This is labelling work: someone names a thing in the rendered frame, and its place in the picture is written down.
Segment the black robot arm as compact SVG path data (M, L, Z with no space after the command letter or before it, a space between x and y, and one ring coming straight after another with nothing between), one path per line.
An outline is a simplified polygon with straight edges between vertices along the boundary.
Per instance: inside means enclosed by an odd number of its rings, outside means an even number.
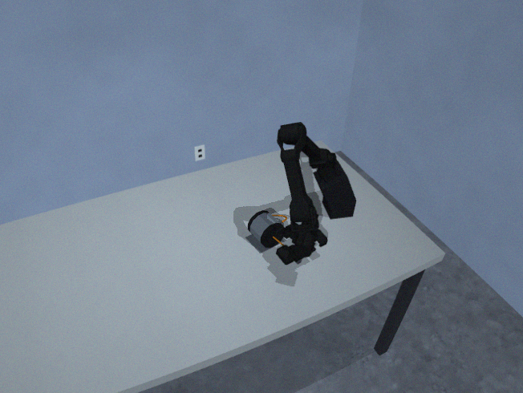
M299 163L300 152L309 157L310 166L313 169L317 168L320 178L326 183L340 175L335 165L338 161L335 153L325 148L319 148L306 135L306 127L302 122L281 125L278 130L277 143L281 149L280 157L284 163L292 199L290 202L291 224L282 230L282 236L292 239L296 255L309 257L312 254L319 223L317 224L318 214L313 201L306 194ZM283 143L295 145L294 149L284 150ZM295 222L302 223L299 225Z

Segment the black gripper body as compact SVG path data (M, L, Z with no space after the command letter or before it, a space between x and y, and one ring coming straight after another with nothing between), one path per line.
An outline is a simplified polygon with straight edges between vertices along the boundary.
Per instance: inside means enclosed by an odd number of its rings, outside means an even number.
M323 232L320 229L318 229L318 232L316 233L315 241L319 243L320 247L326 245L326 243L328 242L327 237L323 234ZM289 247L288 245L284 245L277 249L276 254L285 265L289 265L296 259L296 257L299 257L298 255L294 254L294 246L295 245Z

